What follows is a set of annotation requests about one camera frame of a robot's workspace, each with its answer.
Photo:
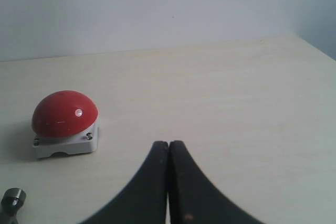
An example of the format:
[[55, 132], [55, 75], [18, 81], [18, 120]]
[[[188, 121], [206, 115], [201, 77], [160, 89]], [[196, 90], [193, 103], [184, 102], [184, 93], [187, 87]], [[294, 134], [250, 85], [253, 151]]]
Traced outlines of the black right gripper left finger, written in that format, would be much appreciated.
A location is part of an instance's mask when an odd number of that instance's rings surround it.
[[83, 223], [165, 223], [168, 143], [155, 141], [128, 184]]

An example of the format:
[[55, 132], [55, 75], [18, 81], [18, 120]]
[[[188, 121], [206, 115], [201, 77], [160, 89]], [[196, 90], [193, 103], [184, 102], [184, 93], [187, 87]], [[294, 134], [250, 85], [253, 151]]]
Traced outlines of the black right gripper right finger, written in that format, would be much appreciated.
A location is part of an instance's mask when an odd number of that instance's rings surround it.
[[169, 209], [171, 223], [261, 223], [211, 183], [182, 141], [170, 143]]

